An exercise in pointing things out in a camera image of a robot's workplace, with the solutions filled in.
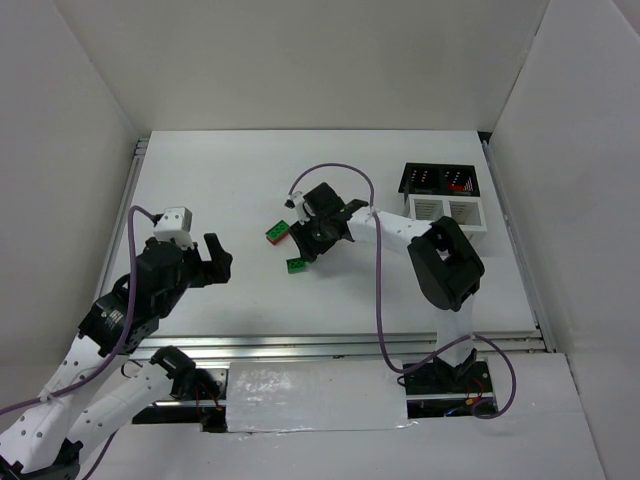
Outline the green 2x2 lego brick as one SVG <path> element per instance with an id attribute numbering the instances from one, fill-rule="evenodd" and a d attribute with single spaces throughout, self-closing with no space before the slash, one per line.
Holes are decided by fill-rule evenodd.
<path id="1" fill-rule="evenodd" d="M 288 274 L 300 273 L 307 268 L 307 262 L 300 257 L 289 258 L 286 260 L 286 268 Z"/>

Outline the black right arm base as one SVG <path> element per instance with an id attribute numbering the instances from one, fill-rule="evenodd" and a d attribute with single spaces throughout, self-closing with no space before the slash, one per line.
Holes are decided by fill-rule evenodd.
<path id="1" fill-rule="evenodd" d="M 485 359 L 475 361 L 458 379 L 439 362 L 398 376 L 396 382 L 405 391 L 409 419 L 491 416 L 498 411 Z"/>

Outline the long green lego brick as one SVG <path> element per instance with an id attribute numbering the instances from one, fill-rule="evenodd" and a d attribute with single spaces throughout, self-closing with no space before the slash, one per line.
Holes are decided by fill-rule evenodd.
<path id="1" fill-rule="evenodd" d="M 283 240 L 288 234 L 289 224 L 285 220 L 279 220 L 266 231 L 265 237 L 272 245 L 275 245 Z"/>

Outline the red curved lego brick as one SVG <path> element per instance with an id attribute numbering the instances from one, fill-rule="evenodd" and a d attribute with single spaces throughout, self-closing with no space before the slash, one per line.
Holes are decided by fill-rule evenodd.
<path id="1" fill-rule="evenodd" d="M 471 195 L 474 192 L 473 183 L 466 184 L 448 183 L 448 190 L 451 192 L 459 192 L 460 194 Z"/>

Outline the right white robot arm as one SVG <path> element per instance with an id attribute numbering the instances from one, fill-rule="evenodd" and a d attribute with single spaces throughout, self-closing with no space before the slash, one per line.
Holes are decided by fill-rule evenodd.
<path id="1" fill-rule="evenodd" d="M 444 383 L 457 383 L 477 358 L 472 304 L 485 267 L 458 223 L 449 216 L 413 220 L 381 211 L 371 202 L 348 203 L 323 182 L 308 193 L 291 192 L 285 206 L 296 212 L 289 227 L 300 257 L 313 263 L 339 241 L 375 246 L 375 315 L 378 343 L 387 366 L 407 376 L 431 363 Z M 382 318 L 382 253 L 410 261 L 420 291 L 435 308 L 436 350 L 407 368 L 395 366 L 386 347 Z"/>

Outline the long red lego plate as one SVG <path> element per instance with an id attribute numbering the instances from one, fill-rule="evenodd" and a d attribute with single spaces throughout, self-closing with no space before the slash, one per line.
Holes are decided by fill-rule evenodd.
<path id="1" fill-rule="evenodd" d="M 277 245 L 279 242 L 284 240 L 289 235 L 289 231 L 287 229 L 283 231 L 268 231 L 265 236 L 271 245 Z"/>

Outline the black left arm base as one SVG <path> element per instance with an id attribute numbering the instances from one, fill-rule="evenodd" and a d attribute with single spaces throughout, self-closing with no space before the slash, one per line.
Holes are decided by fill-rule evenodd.
<path id="1" fill-rule="evenodd" d="M 191 425 L 202 432 L 227 433 L 229 370 L 197 368 L 189 391 L 175 390 L 133 417 L 134 425 Z"/>

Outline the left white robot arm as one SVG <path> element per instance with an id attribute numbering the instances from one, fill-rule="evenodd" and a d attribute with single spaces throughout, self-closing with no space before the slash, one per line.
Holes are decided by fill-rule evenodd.
<path id="1" fill-rule="evenodd" d="M 123 386 L 94 398 L 188 289 L 230 280 L 231 255 L 216 234 L 204 241 L 207 260 L 196 246 L 149 238 L 132 272 L 94 302 L 52 378 L 2 433 L 2 478 L 74 479 L 91 452 L 149 404 L 166 397 L 219 400 L 220 382 L 176 346 L 160 348 Z"/>

